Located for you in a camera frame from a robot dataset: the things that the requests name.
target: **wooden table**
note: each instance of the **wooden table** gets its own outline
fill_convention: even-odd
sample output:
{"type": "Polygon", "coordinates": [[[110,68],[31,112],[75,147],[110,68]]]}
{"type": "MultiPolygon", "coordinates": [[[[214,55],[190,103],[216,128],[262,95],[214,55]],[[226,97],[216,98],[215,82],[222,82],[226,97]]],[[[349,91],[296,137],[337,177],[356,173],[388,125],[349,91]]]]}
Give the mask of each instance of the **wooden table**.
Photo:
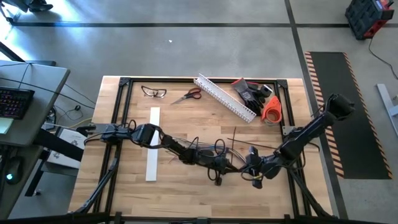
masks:
{"type": "MultiPolygon", "coordinates": [[[[94,123],[111,121],[119,78],[103,78],[93,115],[94,123]]],[[[304,126],[310,121],[310,112],[303,81],[287,81],[295,124],[304,126]]],[[[218,86],[240,99],[231,85],[218,86]]],[[[160,127],[175,138],[191,141],[199,136],[201,142],[208,143],[222,138],[231,147],[231,141],[227,138],[233,137],[236,127],[235,139],[272,147],[281,144],[278,126],[266,126],[260,122],[259,117],[247,124],[204,91],[200,100],[188,99],[177,105],[170,105],[193,87],[196,87],[193,83],[134,83],[127,120],[135,119],[137,124],[148,123],[150,108],[160,107],[160,127]],[[143,94],[141,85],[166,88],[168,91],[164,98],[150,98],[143,94]]],[[[121,105],[126,92],[123,93],[121,105]]],[[[119,123],[122,111],[123,108],[119,112],[119,123]]],[[[105,143],[99,141],[90,142],[86,146],[69,211],[78,209],[97,186],[104,148],[105,143]]],[[[245,156],[249,145],[236,142],[234,148],[245,156]]],[[[272,149],[264,147],[258,147],[258,150],[263,156],[272,153],[272,149]]],[[[318,149],[306,146],[305,154],[307,186],[322,207],[331,213],[318,149]]],[[[287,173],[284,169],[274,179],[264,179],[261,190],[252,187],[251,182],[243,180],[239,174],[227,174],[223,176],[222,185],[215,186],[208,179],[206,168],[184,165],[165,149],[159,149],[157,181],[146,182],[146,157],[147,149],[129,141],[123,143],[112,214],[122,212],[123,216],[131,217],[187,218],[283,218],[284,214],[293,214],[287,173]]],[[[243,165],[237,159],[234,159],[233,164],[236,167],[243,165]]],[[[105,188],[101,211],[104,210],[107,192],[108,189],[105,188]]],[[[301,194],[298,195],[299,209],[303,211],[301,194]]]]}

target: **striped floor mat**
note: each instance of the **striped floor mat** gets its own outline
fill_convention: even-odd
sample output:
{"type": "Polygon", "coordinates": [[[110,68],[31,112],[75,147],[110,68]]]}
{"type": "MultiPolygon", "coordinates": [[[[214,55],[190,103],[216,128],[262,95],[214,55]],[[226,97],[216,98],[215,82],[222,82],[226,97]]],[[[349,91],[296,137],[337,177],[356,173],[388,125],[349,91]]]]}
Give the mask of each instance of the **striped floor mat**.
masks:
{"type": "Polygon", "coordinates": [[[386,155],[347,55],[341,52],[305,52],[305,59],[318,106],[322,106],[332,93],[342,94],[355,103],[354,114],[328,128],[322,136],[326,139],[337,176],[344,179],[392,179],[386,155]]]}

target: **gray floor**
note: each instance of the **gray floor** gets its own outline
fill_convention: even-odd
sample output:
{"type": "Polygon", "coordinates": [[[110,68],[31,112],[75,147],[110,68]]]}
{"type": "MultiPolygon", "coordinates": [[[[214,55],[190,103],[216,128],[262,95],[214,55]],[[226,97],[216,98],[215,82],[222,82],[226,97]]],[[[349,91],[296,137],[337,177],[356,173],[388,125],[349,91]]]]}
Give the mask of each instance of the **gray floor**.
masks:
{"type": "MultiPolygon", "coordinates": [[[[283,0],[58,0],[50,14],[21,14],[19,22],[289,22],[283,0]]],[[[346,23],[348,0],[291,0],[297,23],[346,23]]],[[[363,91],[369,113],[393,174],[398,175],[398,137],[375,84],[391,96],[398,80],[357,41],[349,29],[298,29],[303,51],[346,52],[363,91]]],[[[384,28],[374,38],[375,53],[398,70],[398,28],[384,28]]],[[[4,41],[25,59],[55,60],[72,72],[68,84],[95,99],[103,75],[302,78],[290,28],[90,28],[13,27],[4,41]]],[[[67,87],[63,93],[84,103],[67,87]]],[[[75,104],[60,97],[65,110],[75,104]]],[[[92,110],[83,108],[84,118],[92,110]]],[[[62,125],[76,121],[61,120],[62,125]]],[[[63,214],[74,178],[45,174],[43,195],[21,197],[11,218],[63,214]]],[[[397,223],[398,181],[340,180],[350,219],[397,223]]]]}

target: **gray desk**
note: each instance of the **gray desk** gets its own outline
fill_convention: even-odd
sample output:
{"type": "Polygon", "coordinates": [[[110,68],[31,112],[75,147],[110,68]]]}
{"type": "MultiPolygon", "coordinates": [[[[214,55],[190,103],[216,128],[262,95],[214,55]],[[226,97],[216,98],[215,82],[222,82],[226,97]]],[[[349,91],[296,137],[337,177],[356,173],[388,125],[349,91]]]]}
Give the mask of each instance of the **gray desk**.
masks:
{"type": "MultiPolygon", "coordinates": [[[[0,65],[18,64],[0,60],[0,65]]],[[[0,67],[0,77],[12,80],[22,80],[22,75],[29,66],[23,82],[37,85],[52,91],[59,92],[65,84],[70,71],[66,68],[48,67],[43,65],[15,65],[0,67]]],[[[18,87],[18,83],[0,79],[0,86],[18,87]]],[[[38,134],[45,117],[57,99],[57,94],[41,90],[28,85],[21,85],[21,88],[34,90],[34,99],[27,113],[22,120],[14,120],[7,134],[0,134],[0,144],[20,146],[18,156],[25,160],[24,175],[16,185],[4,185],[2,200],[0,201],[0,220],[6,219],[10,214],[18,196],[33,171],[37,160],[43,150],[42,146],[33,146],[32,143],[38,134]]]]}
{"type": "MultiPolygon", "coordinates": [[[[49,67],[44,65],[27,65],[20,62],[0,60],[1,65],[20,64],[0,67],[0,77],[21,81],[22,75],[28,66],[22,82],[60,92],[69,76],[69,69],[49,67]]],[[[19,83],[0,79],[0,86],[18,87],[19,83]]],[[[34,90],[33,102],[27,110],[24,119],[14,120],[7,134],[0,134],[0,144],[13,146],[30,146],[40,130],[46,116],[57,99],[57,94],[41,90],[36,87],[21,85],[21,88],[34,90]]]]}

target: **white cable tray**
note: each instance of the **white cable tray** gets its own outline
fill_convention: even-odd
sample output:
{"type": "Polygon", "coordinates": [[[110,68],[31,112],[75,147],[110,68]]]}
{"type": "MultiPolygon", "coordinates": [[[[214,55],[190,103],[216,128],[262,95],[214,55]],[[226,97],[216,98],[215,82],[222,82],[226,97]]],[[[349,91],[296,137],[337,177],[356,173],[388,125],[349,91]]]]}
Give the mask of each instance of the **white cable tray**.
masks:
{"type": "Polygon", "coordinates": [[[202,74],[199,74],[199,77],[194,79],[193,82],[246,122],[250,123],[256,117],[256,114],[253,111],[245,107],[238,100],[235,100],[235,98],[202,74]]]}

